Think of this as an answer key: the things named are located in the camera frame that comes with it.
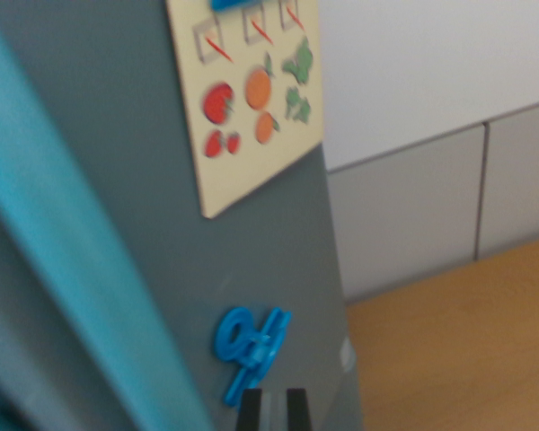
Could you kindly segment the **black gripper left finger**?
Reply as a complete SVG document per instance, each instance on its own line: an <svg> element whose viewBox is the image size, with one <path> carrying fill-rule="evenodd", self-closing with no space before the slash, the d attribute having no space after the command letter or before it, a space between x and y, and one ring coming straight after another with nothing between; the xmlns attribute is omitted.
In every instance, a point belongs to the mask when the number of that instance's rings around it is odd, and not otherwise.
<svg viewBox="0 0 539 431"><path fill-rule="evenodd" d="M243 392L236 422L236 431L258 431L261 422L262 389Z"/></svg>

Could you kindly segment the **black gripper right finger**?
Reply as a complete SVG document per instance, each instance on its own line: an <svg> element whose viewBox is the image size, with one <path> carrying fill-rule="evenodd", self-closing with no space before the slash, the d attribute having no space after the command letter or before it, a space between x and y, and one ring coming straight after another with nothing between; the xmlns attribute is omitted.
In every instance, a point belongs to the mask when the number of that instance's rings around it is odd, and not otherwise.
<svg viewBox="0 0 539 431"><path fill-rule="evenodd" d="M313 430L309 403L305 389L287 389L287 430Z"/></svg>

